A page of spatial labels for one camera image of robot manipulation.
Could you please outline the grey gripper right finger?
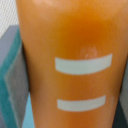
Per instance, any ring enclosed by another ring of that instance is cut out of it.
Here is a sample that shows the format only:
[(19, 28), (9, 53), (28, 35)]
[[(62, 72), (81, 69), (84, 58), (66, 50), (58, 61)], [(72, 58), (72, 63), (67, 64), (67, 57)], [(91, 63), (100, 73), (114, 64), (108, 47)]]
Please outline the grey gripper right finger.
[(128, 64), (126, 65), (112, 128), (128, 128)]

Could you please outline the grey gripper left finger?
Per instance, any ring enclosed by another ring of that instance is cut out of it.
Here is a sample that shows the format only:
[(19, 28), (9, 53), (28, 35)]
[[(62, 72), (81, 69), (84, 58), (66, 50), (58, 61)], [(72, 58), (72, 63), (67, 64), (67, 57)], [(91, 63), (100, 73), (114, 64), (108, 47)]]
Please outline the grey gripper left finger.
[(19, 26), (10, 26), (0, 39), (0, 124), (22, 128), (29, 94)]

